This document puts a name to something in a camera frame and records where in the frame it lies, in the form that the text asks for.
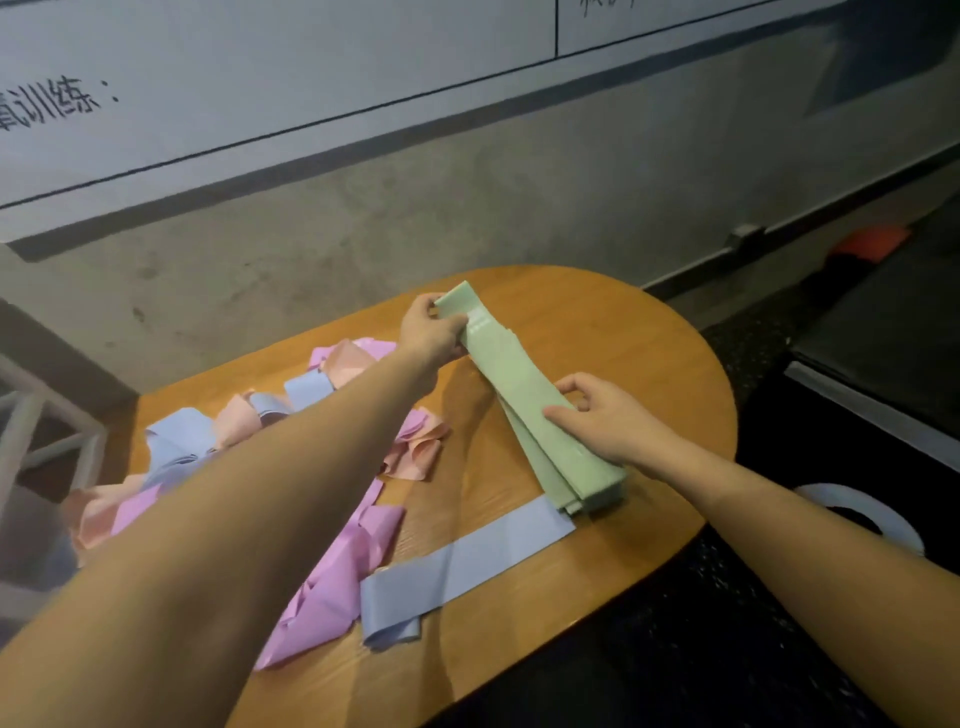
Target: hand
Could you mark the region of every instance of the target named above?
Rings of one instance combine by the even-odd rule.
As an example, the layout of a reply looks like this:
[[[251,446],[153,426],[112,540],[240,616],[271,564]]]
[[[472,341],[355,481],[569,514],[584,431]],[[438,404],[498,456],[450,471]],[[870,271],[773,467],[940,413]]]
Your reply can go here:
[[[443,293],[424,293],[417,296],[400,322],[397,350],[409,352],[425,367],[424,394],[432,392],[437,385],[438,369],[467,353],[459,343],[460,333],[467,326],[466,314],[445,319],[430,315],[430,308],[442,295]]]
[[[684,440],[611,382],[578,373],[557,382],[563,394],[582,392],[576,409],[550,406],[543,416],[604,460],[635,465],[660,477]]]

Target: whiteboard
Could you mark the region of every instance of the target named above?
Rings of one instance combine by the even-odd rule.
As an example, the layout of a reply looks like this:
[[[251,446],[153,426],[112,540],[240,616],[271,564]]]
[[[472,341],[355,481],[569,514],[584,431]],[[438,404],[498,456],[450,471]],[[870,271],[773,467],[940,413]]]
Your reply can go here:
[[[560,0],[560,52],[576,53],[763,4],[764,0]]]
[[[0,88],[25,122],[0,130],[0,204],[554,55],[552,0],[54,0],[0,18]],[[59,113],[64,77],[95,106]]]
[[[0,0],[0,242],[841,1]]]

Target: gray wall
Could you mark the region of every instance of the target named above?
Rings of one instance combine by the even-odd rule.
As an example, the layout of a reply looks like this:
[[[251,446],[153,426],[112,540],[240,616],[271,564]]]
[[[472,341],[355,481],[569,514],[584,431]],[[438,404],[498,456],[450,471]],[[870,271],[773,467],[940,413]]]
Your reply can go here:
[[[960,140],[956,43],[857,95],[841,82],[862,46],[843,24],[774,30],[38,262],[0,249],[0,296],[144,392],[478,266],[642,284],[737,224],[776,223]]]

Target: stack of resistance bands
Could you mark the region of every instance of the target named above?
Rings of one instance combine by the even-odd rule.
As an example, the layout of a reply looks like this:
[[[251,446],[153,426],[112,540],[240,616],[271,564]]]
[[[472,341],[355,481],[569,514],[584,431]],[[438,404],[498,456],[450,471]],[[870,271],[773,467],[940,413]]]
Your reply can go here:
[[[622,468],[597,457],[543,417],[550,404],[572,407],[523,350],[516,334],[493,318],[466,281],[437,301],[442,318],[466,313],[461,341],[496,390],[543,492],[569,515],[621,498]]]

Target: oval table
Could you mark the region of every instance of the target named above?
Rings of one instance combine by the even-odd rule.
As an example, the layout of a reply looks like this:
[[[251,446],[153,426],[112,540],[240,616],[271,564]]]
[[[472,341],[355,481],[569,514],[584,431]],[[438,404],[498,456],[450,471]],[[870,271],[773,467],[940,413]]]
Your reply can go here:
[[[313,347],[396,339],[413,297],[470,281],[551,379],[611,379],[685,437],[732,458],[736,412],[723,368],[697,331],[643,291],[587,271],[510,266],[436,280],[141,398],[131,472],[149,460],[143,428],[183,406],[214,415],[234,393],[282,392]],[[453,432],[429,481],[387,480],[381,503],[407,515],[391,563],[422,556],[541,495],[489,383],[469,359],[445,367],[422,402]],[[665,563],[703,519],[670,488],[631,472],[626,498],[574,533],[426,616],[422,638],[372,653],[359,625],[255,674],[230,721],[253,726],[417,726]]]

